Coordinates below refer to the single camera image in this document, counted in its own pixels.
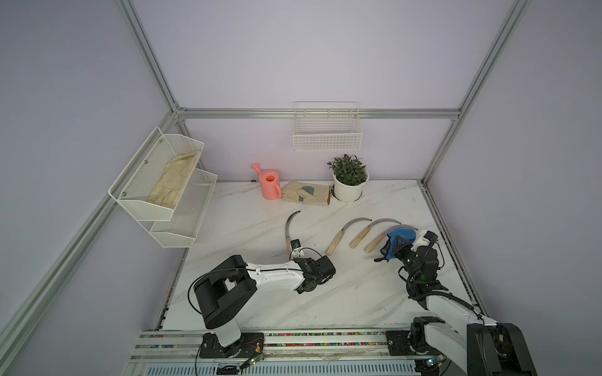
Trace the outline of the blue microfibre rag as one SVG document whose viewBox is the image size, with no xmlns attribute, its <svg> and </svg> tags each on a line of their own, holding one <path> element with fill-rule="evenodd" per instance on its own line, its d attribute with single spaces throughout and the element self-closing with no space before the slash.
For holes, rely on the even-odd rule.
<svg viewBox="0 0 602 376">
<path fill-rule="evenodd" d="M 395 259 L 395 252 L 401 249 L 411 249 L 417 235 L 417 230 L 413 228 L 396 228 L 387 230 L 387 242 L 381 248 L 381 257 L 376 259 L 376 262 L 389 261 Z"/>
</svg>

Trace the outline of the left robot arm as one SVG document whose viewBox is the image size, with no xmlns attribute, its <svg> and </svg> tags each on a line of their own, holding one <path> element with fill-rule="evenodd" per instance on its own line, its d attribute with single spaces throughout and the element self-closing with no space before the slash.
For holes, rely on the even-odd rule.
<svg viewBox="0 0 602 376">
<path fill-rule="evenodd" d="M 237 315 L 258 291 L 312 292 L 336 274 L 329 257 L 292 258 L 287 263 L 259 265 L 246 263 L 241 255 L 227 258 L 198 277 L 188 288 L 187 297 L 196 297 L 191 308 L 203 318 L 225 349 L 241 343 Z"/>
</svg>

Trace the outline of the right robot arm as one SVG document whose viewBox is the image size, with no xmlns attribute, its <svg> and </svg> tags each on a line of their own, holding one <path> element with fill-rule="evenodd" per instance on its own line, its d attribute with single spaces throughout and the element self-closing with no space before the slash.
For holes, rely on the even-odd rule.
<svg viewBox="0 0 602 376">
<path fill-rule="evenodd" d="M 406 340 L 417 355 L 436 352 L 440 361 L 427 370 L 453 363 L 467 375 L 535 375 L 528 345 L 519 327 L 500 323 L 473 304 L 449 292 L 439 280 L 437 235 L 429 230 L 415 241 L 388 238 L 390 254 L 400 260 L 398 272 L 409 299 L 428 312 L 412 321 Z"/>
</svg>

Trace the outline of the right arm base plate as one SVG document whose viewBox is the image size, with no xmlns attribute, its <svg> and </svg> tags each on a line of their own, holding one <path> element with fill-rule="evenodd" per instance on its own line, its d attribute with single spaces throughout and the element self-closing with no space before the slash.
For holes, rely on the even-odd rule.
<svg viewBox="0 0 602 376">
<path fill-rule="evenodd" d="M 386 331 L 386 343 L 392 357 L 399 356 L 426 356 L 435 354 L 436 351 L 428 345 L 420 344 L 412 337 L 412 332 L 407 330 Z"/>
</svg>

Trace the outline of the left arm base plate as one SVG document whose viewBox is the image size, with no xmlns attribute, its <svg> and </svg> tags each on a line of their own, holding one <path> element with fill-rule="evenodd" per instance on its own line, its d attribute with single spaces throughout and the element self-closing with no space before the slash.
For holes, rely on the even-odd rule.
<svg viewBox="0 0 602 376">
<path fill-rule="evenodd" d="M 204 334 L 202 339 L 198 350 L 200 359 L 249 359 L 263 352 L 265 335 L 243 332 L 241 338 L 230 346 L 221 346 L 213 333 Z"/>
</svg>

